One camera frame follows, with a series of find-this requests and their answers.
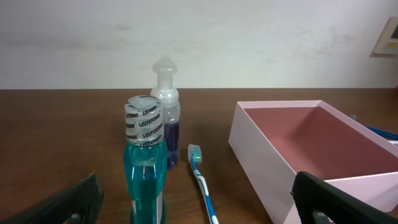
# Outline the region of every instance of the mouthwash bottle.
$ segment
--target mouthwash bottle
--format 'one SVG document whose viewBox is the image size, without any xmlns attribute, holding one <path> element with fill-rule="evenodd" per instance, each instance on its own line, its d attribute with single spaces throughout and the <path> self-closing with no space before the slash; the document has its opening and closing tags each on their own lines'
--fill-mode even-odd
<svg viewBox="0 0 398 224">
<path fill-rule="evenodd" d="M 154 64 L 152 70 L 157 73 L 157 86 L 150 92 L 162 100 L 164 111 L 164 131 L 167 143 L 167 168 L 173 169 L 178 159 L 178 136 L 180 134 L 180 103 L 178 91 L 173 87 L 173 74 L 177 66 L 168 57 L 163 57 Z"/>
<path fill-rule="evenodd" d="M 163 104 L 153 96 L 136 96 L 124 109 L 127 144 L 123 164 L 132 202 L 130 224 L 163 224 L 167 171 Z"/>
</svg>

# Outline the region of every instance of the bottle neck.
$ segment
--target bottle neck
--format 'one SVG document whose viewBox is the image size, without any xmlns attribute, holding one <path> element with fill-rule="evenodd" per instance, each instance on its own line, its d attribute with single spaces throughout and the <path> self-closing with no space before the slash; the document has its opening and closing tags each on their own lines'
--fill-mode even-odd
<svg viewBox="0 0 398 224">
<path fill-rule="evenodd" d="M 167 89 L 167 90 L 173 88 L 173 74 L 158 74 L 157 86 L 160 89 Z"/>
</svg>

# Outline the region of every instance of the toothbrush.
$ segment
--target toothbrush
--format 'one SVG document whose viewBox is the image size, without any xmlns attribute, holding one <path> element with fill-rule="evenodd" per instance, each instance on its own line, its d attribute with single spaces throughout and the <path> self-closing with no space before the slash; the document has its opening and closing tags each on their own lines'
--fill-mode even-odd
<svg viewBox="0 0 398 224">
<path fill-rule="evenodd" d="M 192 165 L 193 174 L 195 175 L 195 177 L 198 181 L 198 184 L 199 184 L 199 187 L 201 190 L 201 194 L 203 195 L 203 198 L 205 199 L 207 214 L 209 216 L 210 223 L 211 224 L 219 224 L 216 213 L 215 213 L 213 206 L 211 204 L 211 201 L 210 201 L 209 190 L 207 189 L 205 178 L 200 174 L 199 170 L 197 169 L 197 166 L 195 165 L 196 162 L 201 163 L 200 146 L 196 146 L 193 144 L 190 144 L 188 146 L 188 161 Z"/>
</svg>

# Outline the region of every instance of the bottle cap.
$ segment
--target bottle cap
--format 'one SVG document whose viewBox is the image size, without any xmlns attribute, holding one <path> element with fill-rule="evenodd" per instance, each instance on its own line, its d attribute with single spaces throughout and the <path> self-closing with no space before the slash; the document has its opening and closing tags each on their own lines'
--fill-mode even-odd
<svg viewBox="0 0 398 224">
<path fill-rule="evenodd" d="M 162 140 L 162 101 L 154 96 L 135 96 L 127 101 L 124 110 L 128 141 L 140 146 L 150 146 Z"/>
<path fill-rule="evenodd" d="M 152 67 L 152 71 L 157 73 L 157 86 L 152 89 L 150 95 L 161 99 L 165 108 L 178 103 L 178 91 L 173 87 L 173 74 L 177 70 L 177 66 L 169 57 L 162 57 Z"/>
</svg>

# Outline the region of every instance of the open box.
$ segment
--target open box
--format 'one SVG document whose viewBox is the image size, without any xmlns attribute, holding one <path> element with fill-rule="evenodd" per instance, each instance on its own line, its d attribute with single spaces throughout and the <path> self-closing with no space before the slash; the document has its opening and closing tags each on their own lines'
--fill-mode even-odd
<svg viewBox="0 0 398 224">
<path fill-rule="evenodd" d="M 398 147 L 323 101 L 238 102 L 229 144 L 274 224 L 300 223 L 300 171 L 383 212 L 398 204 Z"/>
</svg>

